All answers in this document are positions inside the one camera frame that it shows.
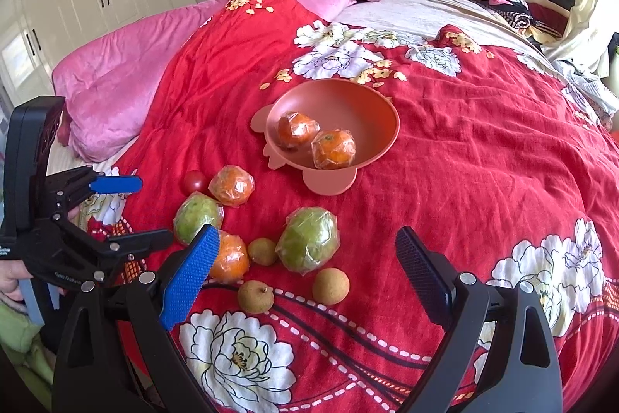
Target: pink bowl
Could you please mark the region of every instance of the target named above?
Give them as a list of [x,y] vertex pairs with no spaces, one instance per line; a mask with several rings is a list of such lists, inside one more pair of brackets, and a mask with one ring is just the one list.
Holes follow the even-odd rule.
[[[322,130],[349,130],[357,144],[353,165],[339,170],[317,170],[310,146],[290,151],[279,145],[277,122],[289,111],[303,113],[320,123]],[[357,170],[385,154],[400,132],[400,117],[393,105],[370,87],[344,79],[308,81],[282,95],[275,104],[258,111],[251,129],[264,134],[268,166],[290,165],[303,172],[303,181],[313,192],[333,196],[355,182]]]

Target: tomato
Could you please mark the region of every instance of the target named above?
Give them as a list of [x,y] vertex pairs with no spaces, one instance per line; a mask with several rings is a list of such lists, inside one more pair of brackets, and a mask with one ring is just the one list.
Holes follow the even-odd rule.
[[194,191],[199,191],[203,193],[206,190],[209,182],[202,172],[199,170],[190,170],[185,174],[185,178],[183,179],[183,191],[185,194],[192,194]]

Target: white curtain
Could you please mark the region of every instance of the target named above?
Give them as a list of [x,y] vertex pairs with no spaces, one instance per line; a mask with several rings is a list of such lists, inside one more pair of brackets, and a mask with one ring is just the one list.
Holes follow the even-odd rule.
[[542,51],[550,62],[572,60],[601,78],[609,75],[608,45],[619,32],[619,0],[576,0],[564,38]]

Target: blue gripper pad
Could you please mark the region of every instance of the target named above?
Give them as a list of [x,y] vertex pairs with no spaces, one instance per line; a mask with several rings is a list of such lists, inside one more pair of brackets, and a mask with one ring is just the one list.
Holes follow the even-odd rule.
[[137,193],[142,189],[142,179],[137,176],[101,176],[91,182],[91,191],[100,195]]
[[218,254],[219,232],[205,226],[191,242],[185,261],[163,291],[159,319],[166,330],[185,322]]

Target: plastic-wrapped mango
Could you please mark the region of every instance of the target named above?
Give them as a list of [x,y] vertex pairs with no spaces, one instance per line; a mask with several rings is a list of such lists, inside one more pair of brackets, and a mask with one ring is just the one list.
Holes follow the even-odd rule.
[[174,218],[174,234],[179,242],[189,245],[205,224],[219,229],[224,221],[224,207],[198,191],[181,205]]
[[298,209],[286,219],[275,252],[291,272],[307,274],[323,266],[340,246],[335,216],[320,207]]

